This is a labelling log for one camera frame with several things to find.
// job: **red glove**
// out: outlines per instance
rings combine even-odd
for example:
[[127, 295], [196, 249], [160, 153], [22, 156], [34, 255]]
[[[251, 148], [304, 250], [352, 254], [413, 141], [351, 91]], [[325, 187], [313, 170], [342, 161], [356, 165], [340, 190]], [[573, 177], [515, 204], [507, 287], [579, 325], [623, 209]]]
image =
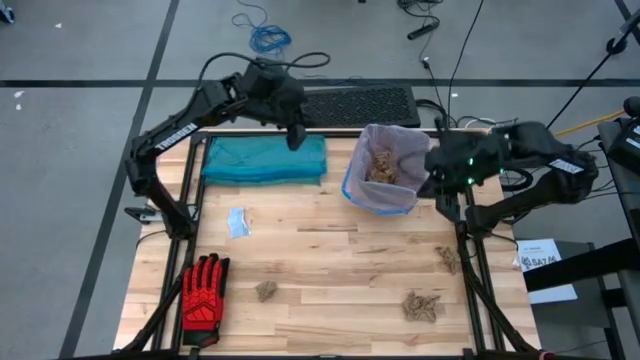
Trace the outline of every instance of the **red glove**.
[[229, 258], [218, 254], [201, 256], [184, 273], [182, 282], [182, 329], [184, 345], [201, 348], [220, 340], [218, 329], [224, 308]]

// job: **wooden tabletop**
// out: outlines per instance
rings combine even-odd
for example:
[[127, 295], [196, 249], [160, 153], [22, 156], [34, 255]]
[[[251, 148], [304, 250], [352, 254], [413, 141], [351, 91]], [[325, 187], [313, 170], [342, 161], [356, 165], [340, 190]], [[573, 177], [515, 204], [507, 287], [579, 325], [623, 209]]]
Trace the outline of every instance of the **wooden tabletop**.
[[[340, 187], [355, 142], [327, 139], [329, 172], [321, 186], [206, 188], [196, 258], [217, 252], [231, 258], [231, 268], [221, 341], [201, 354], [460, 355], [462, 348], [474, 348], [462, 274], [452, 275], [435, 251], [455, 249], [452, 224], [432, 200], [420, 200], [409, 215], [394, 217], [352, 205]], [[159, 176], [175, 196], [187, 150], [183, 141], [159, 159]], [[497, 178], [474, 194], [478, 204], [502, 199]], [[250, 236], [229, 238], [227, 217], [234, 207], [245, 209]], [[501, 226], [496, 233], [512, 236]], [[143, 226], [141, 236], [162, 229], [162, 224]], [[514, 245], [488, 238], [485, 248], [498, 305], [539, 347], [524, 279], [512, 265]], [[131, 341], [157, 306], [168, 249], [164, 233], [138, 247], [114, 348]], [[265, 280], [277, 282], [279, 290], [260, 303], [254, 287]], [[400, 304], [412, 290], [441, 296], [435, 323], [405, 320]], [[491, 348], [488, 315], [483, 306], [480, 311]]]

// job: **white paper sheet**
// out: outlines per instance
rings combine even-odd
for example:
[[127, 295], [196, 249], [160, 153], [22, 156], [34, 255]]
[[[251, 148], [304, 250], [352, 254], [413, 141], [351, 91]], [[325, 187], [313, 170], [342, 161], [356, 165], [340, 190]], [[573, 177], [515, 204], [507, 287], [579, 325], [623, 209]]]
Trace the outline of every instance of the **white paper sheet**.
[[[553, 239], [518, 241], [518, 246], [519, 262], [524, 272], [562, 260]], [[529, 303], [531, 304], [576, 299], [578, 296], [573, 285], [562, 285], [529, 293]]]

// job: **black metal frame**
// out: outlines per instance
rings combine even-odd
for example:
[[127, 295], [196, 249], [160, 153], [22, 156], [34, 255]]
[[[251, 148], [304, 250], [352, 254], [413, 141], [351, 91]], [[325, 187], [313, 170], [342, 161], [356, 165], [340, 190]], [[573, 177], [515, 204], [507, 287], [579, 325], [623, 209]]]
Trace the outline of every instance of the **black metal frame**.
[[[340, 130], [336, 130], [336, 129], [309, 129], [308, 132], [311, 134], [317, 134], [317, 135], [322, 135], [325, 136], [327, 138], [358, 138], [360, 136], [361, 133], [361, 129], [340, 129]], [[433, 137], [433, 138], [437, 138], [438, 134], [435, 130], [423, 130], [427, 135]], [[273, 135], [283, 135], [284, 132], [278, 132], [278, 131], [265, 131], [265, 130], [243, 130], [243, 131], [205, 131], [205, 132], [198, 132], [195, 133], [191, 138], [190, 138], [190, 144], [189, 144], [189, 152], [187, 155], [187, 162], [186, 162], [186, 166], [185, 166], [185, 172], [184, 172], [184, 176], [183, 176], [183, 183], [182, 183], [182, 188], [180, 191], [180, 200], [181, 201], [187, 201], [188, 196], [189, 196], [189, 190], [190, 190], [190, 185], [191, 185], [191, 179], [193, 177], [193, 170], [195, 167], [195, 160], [196, 160], [196, 150], [198, 146], [204, 145], [205, 146], [205, 151], [203, 153], [203, 157], [206, 156], [206, 153], [208, 152], [209, 147], [211, 146], [213, 139], [215, 137], [222, 137], [222, 136], [226, 136], [226, 137], [242, 137], [242, 136], [273, 136]], [[205, 162], [202, 161], [201, 167], [204, 167]], [[467, 197], [467, 202], [468, 203], [473, 203], [474, 198], [473, 198], [473, 192], [471, 190], [469, 190], [466, 194]], [[193, 238], [192, 241], [190, 241], [187, 244], [187, 250], [186, 250], [186, 255], [185, 255], [185, 261], [184, 261], [184, 266], [186, 266], [186, 264], [191, 264], [193, 263], [194, 260], [194, 255], [195, 255], [195, 247], [196, 247], [196, 242], [197, 242], [197, 228], [199, 226], [199, 220], [200, 220], [200, 210], [202, 209], [202, 204], [204, 201], [204, 178], [202, 176], [199, 177], [198, 179], [198, 186], [197, 186], [197, 190], [196, 190], [196, 199], [195, 199], [195, 206], [196, 206], [196, 211], [198, 211], [198, 217], [197, 217], [197, 227], [196, 227], [196, 236]], [[465, 246], [465, 250], [466, 250], [466, 237], [462, 240], [462, 242], [464, 242], [464, 246]], [[474, 243], [475, 243], [475, 247], [476, 247], [476, 251], [478, 251], [478, 256], [477, 256], [477, 260], [478, 260], [478, 264], [479, 264], [479, 270], [480, 270], [480, 278], [482, 279], [482, 283], [483, 283], [483, 287], [484, 289], [487, 291], [490, 299], [494, 299], [494, 294], [493, 294], [493, 289], [492, 289], [492, 285], [491, 285], [491, 274], [489, 273], [489, 264], [487, 262], [487, 258], [486, 258], [486, 252], [482, 243], [482, 239], [481, 238], [474, 238]], [[175, 270], [176, 270], [176, 263], [177, 263], [177, 259], [178, 259], [178, 248], [179, 248], [179, 241], [172, 241], [171, 246], [169, 248], [169, 254], [168, 254], [168, 259], [167, 259], [167, 265], [165, 268], [165, 276], [164, 276], [164, 282], [163, 282], [163, 287], [162, 287], [162, 292], [161, 292], [161, 296], [160, 298], [164, 298], [167, 294], [169, 294], [169, 290], [171, 289], [171, 285], [172, 285], [172, 281], [174, 279], [175, 276]], [[472, 271], [473, 272], [473, 268], [469, 267], [462, 267], [463, 272], [465, 271]], [[469, 309], [469, 318], [470, 318], [470, 323], [471, 323], [471, 327], [472, 327], [472, 331], [473, 331], [473, 336], [474, 336], [474, 342], [475, 342], [475, 348], [476, 351], [480, 351], [480, 350], [486, 350], [486, 345], [484, 342], [484, 336], [483, 336], [483, 331], [482, 331], [482, 320], [480, 318], [480, 311], [478, 308], [478, 303], [477, 303], [477, 299], [476, 299], [476, 292], [474, 291], [474, 289], [468, 284], [467, 281], [465, 281], [465, 289], [466, 289], [466, 296], [467, 296], [467, 304], [468, 304], [468, 309]], [[493, 338], [494, 338], [494, 344], [495, 344], [495, 349], [497, 351], [504, 351], [504, 340], [502, 338], [502, 332], [500, 331], [500, 328], [497, 324], [497, 322], [492, 318], [489, 317], [490, 322], [491, 322], [491, 328], [492, 328], [492, 332], [493, 332]], [[164, 332], [164, 328], [165, 328], [165, 322], [162, 321], [160, 323], [160, 325], [158, 326], [158, 328], [156, 329], [156, 333], [154, 336], [154, 340], [152, 342], [152, 348], [151, 350], [160, 350], [161, 344], [162, 344], [162, 334]], [[180, 316], [180, 312], [177, 312], [176, 316], [175, 316], [175, 323], [173, 324], [173, 333], [172, 333], [172, 339], [171, 339], [171, 351], [174, 352], [178, 352], [180, 350], [180, 343], [181, 343], [181, 316]], [[420, 356], [421, 359], [442, 359], [442, 360], [446, 360], [446, 359], [460, 359], [462, 356], [462, 350], [461, 349], [461, 355], [457, 355], [457, 356]], [[238, 359], [238, 358], [242, 358], [242, 357], [246, 357], [246, 356], [218, 356], [218, 355], [200, 355], [199, 359]], [[272, 357], [272, 356], [251, 356], [252, 359], [275, 359], [275, 358], [285, 358], [287, 360], [298, 360], [298, 359], [316, 359], [317, 356], [279, 356], [279, 357]], [[349, 356], [340, 356], [341, 359], [348, 359], [350, 358]], [[368, 356], [367, 358], [376, 358], [376, 359], [394, 359], [394, 358], [402, 358], [402, 359], [407, 359], [407, 358], [412, 358], [412, 356]]]

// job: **blue cable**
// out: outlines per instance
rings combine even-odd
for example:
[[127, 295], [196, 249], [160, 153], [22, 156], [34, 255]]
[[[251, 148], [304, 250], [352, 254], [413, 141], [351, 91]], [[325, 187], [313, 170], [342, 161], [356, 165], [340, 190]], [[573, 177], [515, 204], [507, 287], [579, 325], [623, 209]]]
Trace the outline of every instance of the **blue cable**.
[[[238, 4], [262, 10], [264, 20], [259, 25], [255, 25], [247, 13], [238, 13], [231, 18], [231, 23], [237, 27], [250, 27], [251, 38], [249, 46], [258, 54], [275, 54], [284, 56], [284, 47], [291, 44], [291, 36], [277, 25], [265, 25], [269, 19], [267, 10], [263, 7], [253, 4], [247, 4], [241, 0], [236, 0]], [[246, 22], [238, 22], [238, 18], [246, 19]]]

